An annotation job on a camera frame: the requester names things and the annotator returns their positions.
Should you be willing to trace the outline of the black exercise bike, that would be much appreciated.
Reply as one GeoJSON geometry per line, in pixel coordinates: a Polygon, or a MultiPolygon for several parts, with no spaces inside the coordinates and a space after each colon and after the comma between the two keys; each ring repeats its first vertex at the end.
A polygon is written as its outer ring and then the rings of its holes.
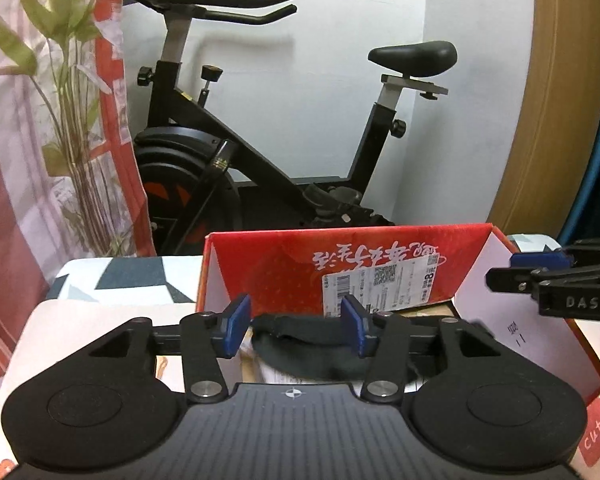
{"type": "Polygon", "coordinates": [[[166,25],[134,155],[156,251],[216,232],[391,226],[417,98],[457,60],[426,0],[130,0],[166,25]]]}

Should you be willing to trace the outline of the black eye mask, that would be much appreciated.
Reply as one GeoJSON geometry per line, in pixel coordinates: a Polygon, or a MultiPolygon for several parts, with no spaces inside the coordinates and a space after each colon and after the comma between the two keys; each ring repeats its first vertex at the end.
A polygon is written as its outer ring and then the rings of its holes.
{"type": "Polygon", "coordinates": [[[362,382],[370,359],[361,359],[338,318],[261,314],[251,323],[251,344],[266,365],[314,382],[362,382]]]}

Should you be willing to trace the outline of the patterned white table cloth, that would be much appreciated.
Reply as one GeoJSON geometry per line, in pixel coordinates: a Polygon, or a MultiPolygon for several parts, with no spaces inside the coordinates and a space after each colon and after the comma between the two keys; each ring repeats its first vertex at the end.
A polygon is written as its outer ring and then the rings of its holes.
{"type": "MultiPolygon", "coordinates": [[[[489,266],[507,263],[513,244],[500,231],[487,233],[478,224],[453,226],[450,231],[470,260],[457,266],[449,252],[441,253],[437,277],[452,276],[454,280],[442,297],[452,300],[465,318],[481,318],[490,330],[503,321],[508,309],[516,309],[521,330],[533,328],[535,333],[556,339],[564,324],[537,318],[528,300],[492,294],[483,283],[489,266]]],[[[0,417],[9,393],[22,382],[132,315],[170,324],[202,307],[207,298],[225,297],[229,261],[221,259],[220,252],[220,245],[214,243],[210,258],[93,258],[65,264],[47,298],[28,317],[0,379],[0,417]]],[[[0,422],[0,479],[16,463],[0,422]]]]}

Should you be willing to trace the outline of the brown wooden door frame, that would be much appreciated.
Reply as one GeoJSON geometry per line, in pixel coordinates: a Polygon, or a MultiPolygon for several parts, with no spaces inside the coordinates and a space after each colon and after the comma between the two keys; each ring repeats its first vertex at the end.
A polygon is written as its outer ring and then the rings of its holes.
{"type": "Polygon", "coordinates": [[[505,234],[557,236],[600,124],[600,0],[534,0],[524,98],[488,220],[505,234]]]}

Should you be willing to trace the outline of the pink printed backdrop curtain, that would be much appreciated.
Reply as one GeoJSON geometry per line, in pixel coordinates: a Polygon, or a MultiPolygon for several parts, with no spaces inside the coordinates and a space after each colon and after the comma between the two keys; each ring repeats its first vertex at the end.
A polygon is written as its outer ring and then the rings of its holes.
{"type": "Polygon", "coordinates": [[[0,377],[69,261],[154,253],[122,0],[0,0],[0,377]]]}

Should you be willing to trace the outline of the red strawberry cardboard box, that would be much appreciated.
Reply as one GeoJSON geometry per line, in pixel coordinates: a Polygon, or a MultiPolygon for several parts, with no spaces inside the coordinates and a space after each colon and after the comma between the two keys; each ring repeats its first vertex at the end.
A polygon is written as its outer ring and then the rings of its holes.
{"type": "Polygon", "coordinates": [[[451,301],[501,344],[572,385],[587,401],[600,393],[600,359],[573,322],[544,318],[527,296],[486,287],[486,271],[516,252],[490,224],[208,235],[198,307],[222,310],[240,294],[251,312],[336,316],[351,294],[372,312],[451,301]]]}

